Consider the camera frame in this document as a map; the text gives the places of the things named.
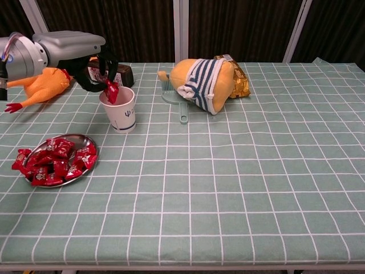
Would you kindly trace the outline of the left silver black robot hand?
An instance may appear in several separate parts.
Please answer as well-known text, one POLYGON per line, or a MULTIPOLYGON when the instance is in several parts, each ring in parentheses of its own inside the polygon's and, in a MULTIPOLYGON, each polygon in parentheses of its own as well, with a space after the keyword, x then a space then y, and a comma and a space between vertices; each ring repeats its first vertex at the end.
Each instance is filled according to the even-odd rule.
POLYGON ((92 57, 98 58, 100 73, 108 72, 108 81, 114 82, 119 61, 102 36, 64 30, 34 34, 33 41, 45 50, 48 67, 66 70, 84 90, 101 92, 107 88, 105 82, 93 82, 84 73, 92 57))

